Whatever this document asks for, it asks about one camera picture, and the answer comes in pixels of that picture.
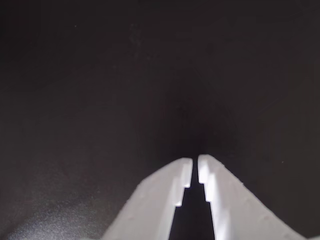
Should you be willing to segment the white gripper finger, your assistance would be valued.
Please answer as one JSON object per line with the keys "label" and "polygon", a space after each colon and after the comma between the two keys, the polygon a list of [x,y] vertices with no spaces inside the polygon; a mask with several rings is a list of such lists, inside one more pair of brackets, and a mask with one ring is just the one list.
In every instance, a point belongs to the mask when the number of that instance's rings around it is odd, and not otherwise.
{"label": "white gripper finger", "polygon": [[216,240],[301,240],[303,237],[269,210],[221,162],[197,160],[198,181],[210,203]]}
{"label": "white gripper finger", "polygon": [[177,159],[143,179],[103,235],[104,240],[167,240],[175,210],[191,185],[193,160]]}

